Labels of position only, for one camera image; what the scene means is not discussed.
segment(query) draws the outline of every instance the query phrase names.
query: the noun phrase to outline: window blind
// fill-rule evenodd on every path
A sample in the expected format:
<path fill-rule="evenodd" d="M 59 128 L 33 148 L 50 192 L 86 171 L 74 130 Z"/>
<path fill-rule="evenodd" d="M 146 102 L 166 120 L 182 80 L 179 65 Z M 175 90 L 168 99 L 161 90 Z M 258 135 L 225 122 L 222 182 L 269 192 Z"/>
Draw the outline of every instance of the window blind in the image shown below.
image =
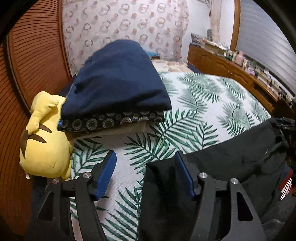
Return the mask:
<path fill-rule="evenodd" d="M 296 54 L 276 23 L 253 0 L 241 0 L 237 50 L 267 67 L 296 93 Z"/>

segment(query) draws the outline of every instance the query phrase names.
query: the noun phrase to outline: yellow plush toy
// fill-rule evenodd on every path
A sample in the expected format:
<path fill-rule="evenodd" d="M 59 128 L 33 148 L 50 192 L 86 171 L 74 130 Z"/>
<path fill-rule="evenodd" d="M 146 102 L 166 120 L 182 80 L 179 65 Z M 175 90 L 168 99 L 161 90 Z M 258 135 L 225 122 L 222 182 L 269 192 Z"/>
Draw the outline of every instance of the yellow plush toy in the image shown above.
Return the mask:
<path fill-rule="evenodd" d="M 70 176 L 73 148 L 66 134 L 57 131 L 65 100 L 44 91 L 35 96 L 31 118 L 20 139 L 20 165 L 28 174 L 63 179 Z"/>

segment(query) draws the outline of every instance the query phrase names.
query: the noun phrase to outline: pink bottle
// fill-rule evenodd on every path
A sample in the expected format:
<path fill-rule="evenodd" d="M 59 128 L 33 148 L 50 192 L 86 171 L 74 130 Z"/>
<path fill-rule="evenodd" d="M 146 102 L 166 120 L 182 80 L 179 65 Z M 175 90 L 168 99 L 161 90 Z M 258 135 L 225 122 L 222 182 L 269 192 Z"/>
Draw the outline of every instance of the pink bottle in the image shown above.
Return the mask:
<path fill-rule="evenodd" d="M 239 66 L 242 66 L 244 63 L 244 53 L 242 51 L 239 52 L 235 59 L 235 63 Z"/>

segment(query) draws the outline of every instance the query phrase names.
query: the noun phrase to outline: beige curtain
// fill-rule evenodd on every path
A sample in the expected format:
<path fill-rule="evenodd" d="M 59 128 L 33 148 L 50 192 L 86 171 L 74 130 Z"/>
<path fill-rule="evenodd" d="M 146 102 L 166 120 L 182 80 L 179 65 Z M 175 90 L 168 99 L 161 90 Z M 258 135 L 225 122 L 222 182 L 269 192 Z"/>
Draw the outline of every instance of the beige curtain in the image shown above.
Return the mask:
<path fill-rule="evenodd" d="M 211 29 L 213 42 L 220 41 L 221 0 L 210 0 Z"/>
<path fill-rule="evenodd" d="M 180 61 L 188 26 L 186 0 L 64 0 L 63 28 L 71 72 L 117 39 L 137 41 L 162 59 Z"/>

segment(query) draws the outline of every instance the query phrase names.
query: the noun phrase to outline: silver bolt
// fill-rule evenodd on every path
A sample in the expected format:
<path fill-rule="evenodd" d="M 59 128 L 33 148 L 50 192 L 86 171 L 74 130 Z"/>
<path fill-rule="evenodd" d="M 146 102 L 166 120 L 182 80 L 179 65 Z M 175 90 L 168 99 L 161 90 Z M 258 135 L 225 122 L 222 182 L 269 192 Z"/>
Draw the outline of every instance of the silver bolt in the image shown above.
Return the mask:
<path fill-rule="evenodd" d="M 206 174 L 205 172 L 201 172 L 201 173 L 200 173 L 200 177 L 201 177 L 201 178 L 207 178 L 207 174 Z"/>
<path fill-rule="evenodd" d="M 53 183 L 53 184 L 58 184 L 58 183 L 59 183 L 59 178 L 55 178 L 55 179 L 53 179 L 53 180 L 52 180 L 52 183 Z"/>
<path fill-rule="evenodd" d="M 239 181 L 238 181 L 236 178 L 232 178 L 232 179 L 231 179 L 231 182 L 232 182 L 233 184 L 238 184 L 238 183 L 239 183 Z"/>
<path fill-rule="evenodd" d="M 91 176 L 91 173 L 90 172 L 83 173 L 83 177 L 84 178 L 89 178 L 90 176 Z"/>

